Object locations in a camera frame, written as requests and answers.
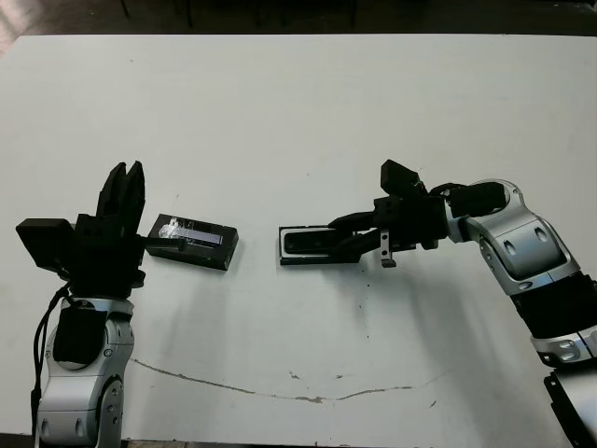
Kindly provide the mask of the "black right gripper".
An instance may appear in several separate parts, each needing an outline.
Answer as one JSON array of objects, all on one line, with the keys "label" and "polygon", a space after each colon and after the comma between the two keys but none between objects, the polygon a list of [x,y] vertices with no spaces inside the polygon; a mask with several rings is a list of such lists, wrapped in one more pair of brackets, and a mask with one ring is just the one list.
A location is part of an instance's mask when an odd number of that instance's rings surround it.
[{"label": "black right gripper", "polygon": [[394,268],[393,254],[438,247],[448,236],[445,202],[436,196],[401,198],[386,196],[374,201],[374,212],[356,212],[337,217],[328,225],[335,230],[369,230],[356,233],[335,246],[335,256],[346,262],[358,262],[363,254],[381,246],[383,268]]}]

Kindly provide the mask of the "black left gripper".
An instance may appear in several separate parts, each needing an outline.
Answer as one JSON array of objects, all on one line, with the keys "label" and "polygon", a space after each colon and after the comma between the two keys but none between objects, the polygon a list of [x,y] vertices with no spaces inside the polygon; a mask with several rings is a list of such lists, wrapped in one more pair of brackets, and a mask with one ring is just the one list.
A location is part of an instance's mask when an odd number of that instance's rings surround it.
[{"label": "black left gripper", "polygon": [[133,289],[144,285],[140,266],[148,248],[185,249],[183,239],[138,233],[145,203],[143,164],[136,161],[127,172],[126,163],[118,163],[100,191],[95,216],[77,218],[69,268],[73,296],[128,298]]}]

